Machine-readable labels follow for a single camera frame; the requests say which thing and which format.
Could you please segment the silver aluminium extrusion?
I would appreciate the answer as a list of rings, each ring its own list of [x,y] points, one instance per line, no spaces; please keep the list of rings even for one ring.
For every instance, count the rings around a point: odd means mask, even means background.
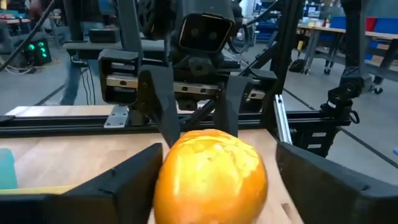
[[[274,97],[274,112],[280,141],[292,144],[289,120],[287,119],[282,95],[275,95]]]

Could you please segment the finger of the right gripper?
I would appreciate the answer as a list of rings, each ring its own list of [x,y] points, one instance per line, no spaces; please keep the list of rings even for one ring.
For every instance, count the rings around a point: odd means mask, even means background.
[[[213,121],[215,128],[232,136],[238,136],[239,110],[252,89],[252,79],[243,76],[229,76],[215,101]]]
[[[171,147],[180,137],[180,122],[170,67],[143,65],[138,73],[137,106],[148,116]]]

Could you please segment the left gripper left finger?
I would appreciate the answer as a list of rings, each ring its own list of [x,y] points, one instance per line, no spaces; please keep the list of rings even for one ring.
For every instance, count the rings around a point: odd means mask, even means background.
[[[0,224],[146,224],[161,165],[155,143],[65,193],[0,195]]]

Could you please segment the wooden workbench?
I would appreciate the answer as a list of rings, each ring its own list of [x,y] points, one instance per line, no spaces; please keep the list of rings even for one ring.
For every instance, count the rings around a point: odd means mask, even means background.
[[[304,66],[302,69],[302,73],[308,75],[310,72],[310,68],[312,66],[312,62],[314,58],[323,58],[329,64],[325,67],[324,72],[325,75],[330,74],[331,70],[331,63],[340,63],[344,64],[345,59],[341,56],[336,54],[338,46],[341,44],[343,40],[343,36],[346,33],[345,29],[338,29],[338,28],[330,28],[330,27],[317,27],[317,26],[305,26],[305,25],[298,25],[300,30],[307,30],[309,31],[310,38],[308,42],[308,46],[306,48],[305,58],[304,58]],[[329,48],[329,52],[326,54],[324,52],[320,52],[316,55],[317,52],[317,45],[320,40],[320,36],[322,32],[331,32],[335,35],[335,39]],[[379,33],[379,32],[365,32],[365,41],[369,41],[372,38],[381,39],[381,40],[390,40],[391,43],[389,48],[385,51],[383,55],[383,61],[381,62],[380,66],[376,66],[374,64],[365,64],[366,71],[370,74],[375,75],[375,77],[379,77],[382,79],[391,80],[398,83],[398,70],[390,70],[389,67],[394,60],[398,60],[398,34],[388,34],[388,33]]]

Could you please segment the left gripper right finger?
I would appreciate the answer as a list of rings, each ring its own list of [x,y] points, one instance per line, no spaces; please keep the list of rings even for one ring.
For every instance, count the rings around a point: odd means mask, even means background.
[[[398,224],[398,186],[285,142],[276,161],[305,224]]]

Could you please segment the black bag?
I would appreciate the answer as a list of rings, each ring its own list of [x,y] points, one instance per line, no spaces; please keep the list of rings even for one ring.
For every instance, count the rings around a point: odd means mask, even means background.
[[[290,72],[304,73],[307,61],[304,59],[294,60],[289,67]]]

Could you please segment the blue shelf rack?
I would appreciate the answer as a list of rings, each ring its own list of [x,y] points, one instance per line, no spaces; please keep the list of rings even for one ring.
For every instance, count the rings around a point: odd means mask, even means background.
[[[254,16],[257,17],[268,9],[276,0],[256,0]],[[271,16],[259,21],[256,25],[256,40],[267,42],[271,35],[278,29],[279,11],[272,11]]]

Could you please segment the black diagonal frame brace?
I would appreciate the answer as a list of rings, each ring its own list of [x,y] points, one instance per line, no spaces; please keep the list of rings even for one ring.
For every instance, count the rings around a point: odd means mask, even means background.
[[[279,53],[279,43],[272,44],[268,49],[263,51],[262,54],[257,55],[255,60],[251,62],[239,76],[247,77],[250,69],[261,69],[269,60],[273,59]]]

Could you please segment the blue storage bin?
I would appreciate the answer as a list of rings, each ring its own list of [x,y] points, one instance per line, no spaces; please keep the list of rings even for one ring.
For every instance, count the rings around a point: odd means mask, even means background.
[[[346,29],[345,16],[332,17],[330,27]],[[398,17],[367,17],[366,31],[398,34]]]

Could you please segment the yellow mottled toy fruit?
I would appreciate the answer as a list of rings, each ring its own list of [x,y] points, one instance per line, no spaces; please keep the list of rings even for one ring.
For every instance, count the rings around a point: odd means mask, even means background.
[[[170,148],[156,181],[156,224],[255,224],[267,198],[256,149],[216,129],[189,131]]]

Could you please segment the black labelled frame foot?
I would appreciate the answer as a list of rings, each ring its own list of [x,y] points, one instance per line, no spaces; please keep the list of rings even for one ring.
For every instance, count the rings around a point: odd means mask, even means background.
[[[295,119],[289,122],[292,144],[318,156],[326,157],[339,129],[322,119]]]

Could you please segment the black box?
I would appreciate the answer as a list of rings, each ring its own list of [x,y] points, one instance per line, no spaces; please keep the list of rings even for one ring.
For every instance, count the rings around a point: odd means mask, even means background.
[[[120,41],[119,29],[90,29],[89,38],[92,43],[117,43]]]

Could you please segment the yellow plastic bin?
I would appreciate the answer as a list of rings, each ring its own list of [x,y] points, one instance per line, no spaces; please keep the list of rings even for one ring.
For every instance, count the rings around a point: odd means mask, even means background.
[[[0,189],[0,195],[32,195],[32,194],[63,194],[75,188],[76,185],[33,187],[19,189]]]

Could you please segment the silver corner bracket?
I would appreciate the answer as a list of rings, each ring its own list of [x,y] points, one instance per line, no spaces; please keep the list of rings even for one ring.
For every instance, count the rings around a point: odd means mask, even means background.
[[[104,123],[106,129],[124,128],[128,119],[127,106],[115,105]]]

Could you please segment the teal plastic bin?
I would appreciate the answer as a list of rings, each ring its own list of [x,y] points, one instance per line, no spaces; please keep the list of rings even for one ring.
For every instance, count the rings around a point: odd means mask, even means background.
[[[16,189],[14,156],[10,149],[0,148],[0,189]]]

